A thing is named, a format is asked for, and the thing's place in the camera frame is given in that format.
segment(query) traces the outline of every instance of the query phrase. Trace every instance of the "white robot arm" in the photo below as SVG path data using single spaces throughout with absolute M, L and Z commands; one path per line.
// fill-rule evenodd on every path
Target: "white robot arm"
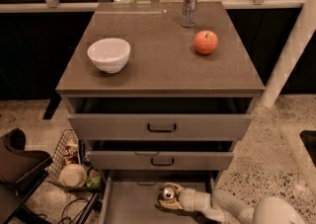
M 198 211 L 217 222 L 228 222 L 234 216 L 241 224 L 305 224 L 291 205 L 272 196 L 252 208 L 222 189 L 207 193 L 166 183 L 162 198 L 159 203 L 165 208 Z

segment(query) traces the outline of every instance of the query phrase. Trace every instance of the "white pipe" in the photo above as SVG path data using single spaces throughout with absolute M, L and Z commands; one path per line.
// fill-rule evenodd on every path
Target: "white pipe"
M 316 0 L 306 0 L 261 96 L 262 105 L 271 107 L 275 103 L 315 29 Z

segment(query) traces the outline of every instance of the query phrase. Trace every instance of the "silver can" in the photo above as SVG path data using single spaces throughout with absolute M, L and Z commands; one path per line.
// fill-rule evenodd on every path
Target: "silver can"
M 192 27 L 195 24 L 195 14 L 198 0 L 184 0 L 182 26 Z

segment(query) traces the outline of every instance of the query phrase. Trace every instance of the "drawer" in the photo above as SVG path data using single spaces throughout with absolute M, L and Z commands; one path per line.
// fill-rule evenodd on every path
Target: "drawer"
M 231 152 L 88 151 L 94 168 L 103 170 L 226 170 Z
M 84 140 L 240 140 L 250 114 L 71 114 Z
M 210 224 L 198 212 L 162 209 L 158 204 L 161 188 L 171 182 L 198 191 L 211 192 L 210 173 L 142 173 L 110 171 L 106 182 L 99 223 L 104 224 Z

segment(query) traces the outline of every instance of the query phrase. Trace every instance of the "concrete floor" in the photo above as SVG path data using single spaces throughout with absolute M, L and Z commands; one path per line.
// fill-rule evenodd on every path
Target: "concrete floor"
M 64 129 L 71 128 L 63 103 L 51 120 L 43 120 L 48 101 L 0 101 L 0 135 L 19 127 L 27 135 L 27 148 L 53 154 Z M 316 130 L 316 96 L 280 96 L 267 109 L 256 105 L 253 121 L 235 150 L 235 158 L 217 183 L 251 206 L 268 195 L 287 200 L 308 224 L 316 223 L 316 169 L 299 133 Z M 89 198 L 90 193 L 69 193 L 43 183 L 27 206 L 58 223 L 63 208 L 73 199 Z M 75 203 L 66 216 L 74 217 L 84 206 Z M 86 223 L 95 223 L 93 212 Z M 13 219 L 10 223 L 21 223 Z

